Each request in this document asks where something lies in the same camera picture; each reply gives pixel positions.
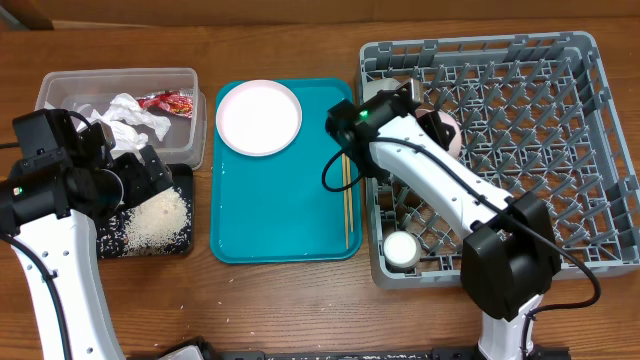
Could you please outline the pink bowl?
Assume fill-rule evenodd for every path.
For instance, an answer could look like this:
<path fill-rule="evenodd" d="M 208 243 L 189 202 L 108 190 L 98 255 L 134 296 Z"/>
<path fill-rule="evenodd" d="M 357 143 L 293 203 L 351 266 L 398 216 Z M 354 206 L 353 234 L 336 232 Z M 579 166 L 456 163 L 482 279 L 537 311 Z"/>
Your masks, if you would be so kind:
<path fill-rule="evenodd" d="M 456 120 L 443 111 L 418 108 L 416 120 L 422 130 L 453 157 L 458 158 L 462 148 L 462 135 Z"/>

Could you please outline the white paper cup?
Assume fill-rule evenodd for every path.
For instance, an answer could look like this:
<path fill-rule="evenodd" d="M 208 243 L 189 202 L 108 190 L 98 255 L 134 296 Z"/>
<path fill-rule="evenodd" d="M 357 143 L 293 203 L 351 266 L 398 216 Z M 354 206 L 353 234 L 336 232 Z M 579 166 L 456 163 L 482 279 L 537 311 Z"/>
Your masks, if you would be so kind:
<path fill-rule="evenodd" d="M 385 262 L 394 272 L 411 271 L 419 263 L 421 252 L 418 240 L 406 231 L 392 232 L 383 243 Z"/>

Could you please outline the large pink plate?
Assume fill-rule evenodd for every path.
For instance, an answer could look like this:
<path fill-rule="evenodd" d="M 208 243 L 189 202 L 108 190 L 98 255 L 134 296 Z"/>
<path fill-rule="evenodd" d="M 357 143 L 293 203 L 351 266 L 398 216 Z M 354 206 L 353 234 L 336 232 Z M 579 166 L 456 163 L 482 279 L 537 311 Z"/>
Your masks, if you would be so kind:
<path fill-rule="evenodd" d="M 251 80 L 231 89 L 216 110 L 216 130 L 236 153 L 265 157 L 289 146 L 302 126 L 302 107 L 281 83 Z"/>

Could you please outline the grey bowl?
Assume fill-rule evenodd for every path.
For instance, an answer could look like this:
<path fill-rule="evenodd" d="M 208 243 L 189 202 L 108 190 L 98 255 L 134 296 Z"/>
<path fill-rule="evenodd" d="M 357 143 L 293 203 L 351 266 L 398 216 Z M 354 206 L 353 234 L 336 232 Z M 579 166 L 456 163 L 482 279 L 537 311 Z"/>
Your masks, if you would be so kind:
<path fill-rule="evenodd" d="M 365 103 L 377 95 L 380 91 L 395 90 L 400 82 L 394 78 L 385 78 L 367 82 L 362 87 L 362 102 Z"/>

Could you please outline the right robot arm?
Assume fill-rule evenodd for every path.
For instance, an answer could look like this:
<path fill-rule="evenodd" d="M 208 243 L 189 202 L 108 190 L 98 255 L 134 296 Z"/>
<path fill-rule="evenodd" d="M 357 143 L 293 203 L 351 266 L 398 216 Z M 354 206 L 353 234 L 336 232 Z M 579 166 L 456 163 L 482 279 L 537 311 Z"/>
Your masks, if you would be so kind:
<path fill-rule="evenodd" d="M 456 128 L 436 111 L 420 114 L 423 97 L 421 82 L 409 78 L 359 106 L 342 100 L 329 109 L 325 130 L 359 177 L 399 178 L 461 240 L 460 282 L 483 312 L 481 337 L 470 358 L 569 358 L 566 350 L 534 345 L 534 322 L 542 312 L 595 304 L 599 280 L 557 245 L 546 203 L 535 193 L 514 197 L 449 154 Z M 543 295 L 563 259 L 587 276 L 593 294 L 580 302 L 545 305 Z"/>

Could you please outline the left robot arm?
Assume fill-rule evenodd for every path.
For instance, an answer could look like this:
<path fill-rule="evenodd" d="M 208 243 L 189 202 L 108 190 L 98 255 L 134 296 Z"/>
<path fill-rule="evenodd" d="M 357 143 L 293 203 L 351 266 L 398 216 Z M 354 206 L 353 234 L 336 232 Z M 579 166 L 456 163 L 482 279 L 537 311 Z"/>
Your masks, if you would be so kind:
<path fill-rule="evenodd" d="M 152 146 L 113 157 L 110 130 L 65 109 L 14 119 L 22 159 L 1 183 L 1 239 L 16 253 L 47 359 L 121 359 L 97 264 L 97 227 L 173 185 Z"/>

